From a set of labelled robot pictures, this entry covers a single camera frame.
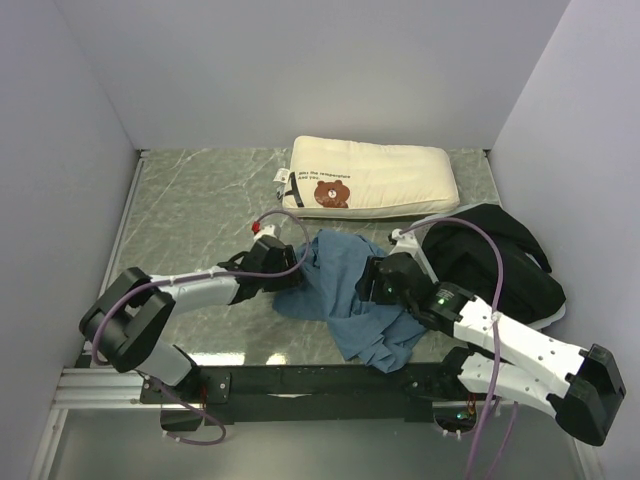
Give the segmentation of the blue fabric pillowcase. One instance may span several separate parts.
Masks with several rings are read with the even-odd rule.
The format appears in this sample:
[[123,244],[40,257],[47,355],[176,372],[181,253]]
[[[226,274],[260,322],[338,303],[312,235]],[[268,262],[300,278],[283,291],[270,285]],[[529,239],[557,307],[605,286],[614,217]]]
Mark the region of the blue fabric pillowcase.
[[304,282],[275,295],[273,309],[296,320],[323,321],[341,356],[383,373],[403,368],[426,329],[397,304],[362,301],[356,292],[366,261],[386,252],[368,239],[322,229],[300,268]]

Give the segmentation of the cream pillow with bear print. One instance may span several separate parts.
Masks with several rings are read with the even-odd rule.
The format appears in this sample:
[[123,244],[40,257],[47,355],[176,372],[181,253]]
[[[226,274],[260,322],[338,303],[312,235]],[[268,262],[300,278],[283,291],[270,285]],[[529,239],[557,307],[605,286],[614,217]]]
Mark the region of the cream pillow with bear print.
[[386,219],[460,203],[450,158],[435,147],[299,136],[274,180],[282,207],[306,218]]

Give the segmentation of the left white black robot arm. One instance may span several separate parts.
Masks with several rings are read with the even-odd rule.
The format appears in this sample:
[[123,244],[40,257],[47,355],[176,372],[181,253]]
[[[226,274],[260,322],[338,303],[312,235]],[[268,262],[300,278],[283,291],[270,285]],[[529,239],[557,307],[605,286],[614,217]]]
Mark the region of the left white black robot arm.
[[160,339],[169,319],[213,305],[235,305],[260,291],[297,286],[303,277],[296,260],[292,246],[264,234],[250,250],[209,270],[171,277],[132,267],[89,308],[79,330],[92,344],[96,361],[105,359],[120,373],[154,377],[173,399],[186,402],[199,392],[198,365]]

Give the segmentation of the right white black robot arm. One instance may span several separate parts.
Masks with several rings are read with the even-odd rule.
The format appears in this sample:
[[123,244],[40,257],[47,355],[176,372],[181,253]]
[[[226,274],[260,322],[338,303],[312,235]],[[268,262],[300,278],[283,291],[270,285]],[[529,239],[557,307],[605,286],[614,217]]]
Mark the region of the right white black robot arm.
[[551,416],[583,443],[604,444],[626,396],[607,348],[564,343],[494,312],[471,292],[432,281],[406,252],[368,258],[356,291],[364,301],[400,305],[427,329],[467,344],[444,360],[438,378],[447,397],[510,399]]

